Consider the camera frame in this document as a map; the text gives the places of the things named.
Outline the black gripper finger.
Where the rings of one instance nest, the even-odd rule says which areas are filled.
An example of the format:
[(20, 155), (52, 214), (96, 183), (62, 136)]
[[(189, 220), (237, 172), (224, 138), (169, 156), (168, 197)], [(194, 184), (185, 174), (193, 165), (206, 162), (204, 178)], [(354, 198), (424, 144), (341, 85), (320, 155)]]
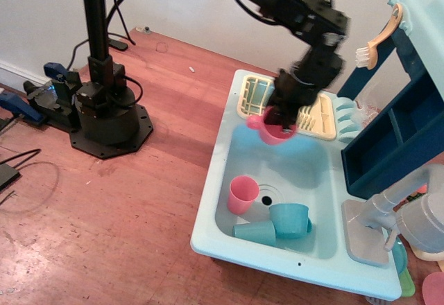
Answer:
[(282, 111), (281, 114), (282, 128), (289, 129), (291, 126), (295, 125), (297, 117), (298, 117), (298, 110), (290, 112)]
[(282, 125), (282, 115), (276, 106), (269, 106), (266, 108), (266, 111), (267, 125)]

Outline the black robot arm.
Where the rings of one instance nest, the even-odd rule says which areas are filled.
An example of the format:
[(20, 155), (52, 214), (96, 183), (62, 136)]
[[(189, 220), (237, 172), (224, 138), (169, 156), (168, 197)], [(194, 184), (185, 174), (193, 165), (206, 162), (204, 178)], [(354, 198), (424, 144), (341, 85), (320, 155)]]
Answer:
[[(139, 97), (128, 88), (124, 66), (109, 52), (110, 13), (105, 0), (83, 0), (90, 55), (90, 81), (74, 95), (80, 127), (70, 135), (72, 146), (107, 159), (137, 151), (153, 126)], [(245, 0), (235, 0), (242, 5)], [(280, 70), (266, 102), (262, 123), (278, 139), (296, 133), (300, 108), (314, 103), (342, 70), (336, 49), (348, 32), (348, 17), (334, 0), (249, 0), (259, 7), (255, 19), (283, 26), (308, 45), (304, 57), (288, 70)]]

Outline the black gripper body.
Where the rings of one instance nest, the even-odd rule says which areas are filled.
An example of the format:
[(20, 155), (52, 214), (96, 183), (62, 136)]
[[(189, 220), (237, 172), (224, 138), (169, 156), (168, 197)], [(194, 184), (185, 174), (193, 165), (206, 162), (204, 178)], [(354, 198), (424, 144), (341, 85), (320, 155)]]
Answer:
[(282, 114), (297, 114), (301, 107), (312, 105), (318, 93), (342, 71), (343, 58), (336, 52), (339, 45), (340, 41), (323, 40), (311, 46), (289, 70), (281, 69), (268, 104)]

